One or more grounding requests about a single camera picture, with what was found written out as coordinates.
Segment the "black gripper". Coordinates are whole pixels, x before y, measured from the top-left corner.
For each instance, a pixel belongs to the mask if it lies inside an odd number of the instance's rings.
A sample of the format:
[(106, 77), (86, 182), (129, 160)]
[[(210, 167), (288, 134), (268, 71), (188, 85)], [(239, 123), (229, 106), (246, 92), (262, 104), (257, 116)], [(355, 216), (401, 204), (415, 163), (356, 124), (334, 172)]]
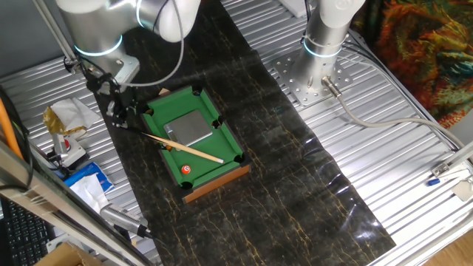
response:
[(135, 90), (131, 87), (126, 87), (124, 91), (110, 89), (110, 98), (106, 114), (111, 117), (112, 125), (127, 129), (128, 109), (135, 102)]

